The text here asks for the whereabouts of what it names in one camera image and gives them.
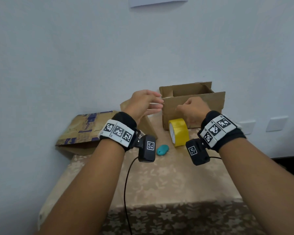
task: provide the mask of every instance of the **forearm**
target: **forearm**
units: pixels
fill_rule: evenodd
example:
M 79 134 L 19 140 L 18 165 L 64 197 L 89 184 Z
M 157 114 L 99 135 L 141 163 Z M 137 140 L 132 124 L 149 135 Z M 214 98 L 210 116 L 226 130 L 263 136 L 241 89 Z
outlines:
M 220 156 L 243 200 L 270 234 L 294 234 L 294 176 L 244 138 Z
M 50 212 L 39 234 L 97 234 L 109 210 L 124 149 L 103 139 Z

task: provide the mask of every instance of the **cable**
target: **cable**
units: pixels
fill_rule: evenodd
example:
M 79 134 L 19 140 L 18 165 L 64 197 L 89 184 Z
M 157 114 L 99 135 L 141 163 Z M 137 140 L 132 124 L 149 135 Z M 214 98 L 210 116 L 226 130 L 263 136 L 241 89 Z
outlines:
M 220 158 L 220 157 L 209 157 L 209 158 L 218 158 L 218 159 L 221 159 L 222 160 L 222 158 Z
M 137 158 L 135 158 L 135 159 L 133 160 L 133 162 L 132 162 L 131 165 L 129 166 L 129 170 L 131 169 L 133 163 L 135 162 L 135 160 L 136 160 Z M 125 190 L 126 190 L 126 184 L 127 184 L 127 179 L 128 179 L 128 177 L 129 177 L 129 171 L 128 171 L 128 174 L 127 174 L 127 176 L 126 176 L 126 179 L 125 179 L 125 186 L 124 186 L 124 209 L 125 209 L 126 220 L 128 221 L 128 225 L 129 225 L 129 232 L 130 232 L 130 234 L 132 235 L 132 229 L 131 229 L 131 225 L 130 225 L 130 223 L 129 223 L 129 216 L 128 216 L 128 214 L 127 214 L 126 202 L 125 202 Z

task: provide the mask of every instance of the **fist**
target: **fist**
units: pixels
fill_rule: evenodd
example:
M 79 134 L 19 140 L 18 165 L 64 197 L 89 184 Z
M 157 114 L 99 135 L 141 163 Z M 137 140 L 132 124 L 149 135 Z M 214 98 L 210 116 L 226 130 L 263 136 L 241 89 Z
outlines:
M 140 90 L 133 93 L 129 99 L 129 104 L 123 112 L 130 115 L 137 123 L 145 115 L 155 114 L 160 112 L 163 105 L 161 94 L 151 90 Z
M 178 105 L 176 110 L 184 114 L 188 123 L 198 124 L 201 124 L 208 112 L 211 111 L 207 103 L 199 96 L 189 98 L 183 105 Z

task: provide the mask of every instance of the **yellow tape roll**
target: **yellow tape roll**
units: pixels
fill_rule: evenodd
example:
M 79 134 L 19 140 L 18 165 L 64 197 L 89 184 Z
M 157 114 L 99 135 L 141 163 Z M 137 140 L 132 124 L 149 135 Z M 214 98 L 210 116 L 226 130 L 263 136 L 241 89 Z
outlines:
M 169 130 L 175 147 L 185 145 L 189 140 L 188 130 L 184 119 L 169 120 Z

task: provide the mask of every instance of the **person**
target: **person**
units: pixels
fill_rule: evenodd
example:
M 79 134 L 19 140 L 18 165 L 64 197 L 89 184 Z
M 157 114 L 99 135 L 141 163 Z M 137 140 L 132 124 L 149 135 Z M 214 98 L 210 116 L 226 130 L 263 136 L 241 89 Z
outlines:
M 161 111 L 160 97 L 154 91 L 137 91 L 124 112 L 138 124 L 144 115 Z M 210 112 L 200 97 L 189 98 L 176 110 L 187 121 L 198 123 Z M 98 234 L 117 186 L 124 154 L 117 142 L 101 140 L 38 234 Z M 267 233 L 294 235 L 294 176 L 245 138 L 224 144 L 219 154 L 244 202 Z

